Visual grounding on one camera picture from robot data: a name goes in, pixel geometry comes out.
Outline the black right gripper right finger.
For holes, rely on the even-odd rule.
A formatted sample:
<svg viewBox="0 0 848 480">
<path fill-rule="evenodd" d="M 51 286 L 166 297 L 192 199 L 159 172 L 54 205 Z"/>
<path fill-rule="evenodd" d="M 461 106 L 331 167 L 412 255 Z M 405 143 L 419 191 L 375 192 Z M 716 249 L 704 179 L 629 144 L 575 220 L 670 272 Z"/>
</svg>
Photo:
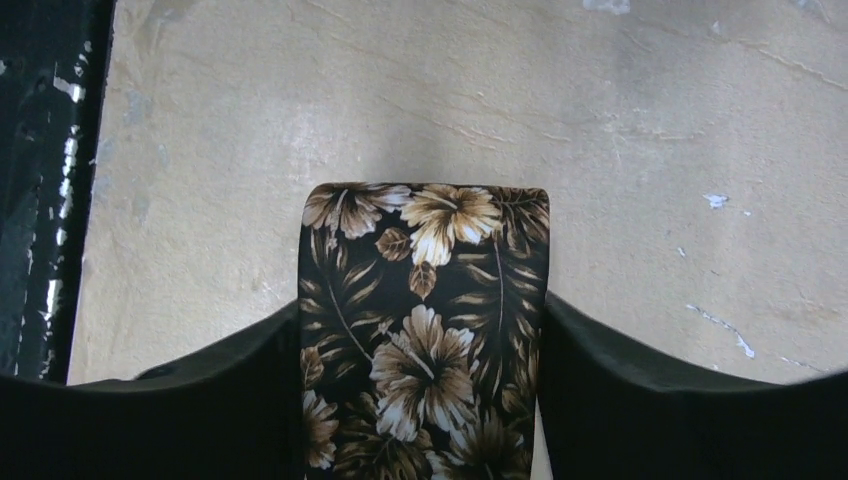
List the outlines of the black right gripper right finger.
<svg viewBox="0 0 848 480">
<path fill-rule="evenodd" d="M 778 385 L 694 365 L 556 295 L 538 398 L 556 479 L 843 479 L 847 376 Z"/>
</svg>

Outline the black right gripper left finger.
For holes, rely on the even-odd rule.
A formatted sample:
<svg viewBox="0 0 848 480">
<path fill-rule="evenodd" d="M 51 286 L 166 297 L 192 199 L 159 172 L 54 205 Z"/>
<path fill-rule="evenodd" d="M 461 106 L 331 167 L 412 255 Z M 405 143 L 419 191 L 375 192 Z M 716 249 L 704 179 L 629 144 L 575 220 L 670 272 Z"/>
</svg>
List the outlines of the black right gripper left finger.
<svg viewBox="0 0 848 480">
<path fill-rule="evenodd" d="M 298 308 L 132 380 L 3 377 L 5 479 L 300 479 Z"/>
</svg>

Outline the brown floral tie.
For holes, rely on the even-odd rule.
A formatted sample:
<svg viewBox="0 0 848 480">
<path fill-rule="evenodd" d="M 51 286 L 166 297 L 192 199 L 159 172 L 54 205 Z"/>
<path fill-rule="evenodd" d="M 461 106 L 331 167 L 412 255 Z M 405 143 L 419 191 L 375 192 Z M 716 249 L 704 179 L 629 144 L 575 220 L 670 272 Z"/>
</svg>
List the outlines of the brown floral tie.
<svg viewBox="0 0 848 480">
<path fill-rule="evenodd" d="M 326 183 L 298 258 L 308 479 L 531 475 L 541 188 Z"/>
</svg>

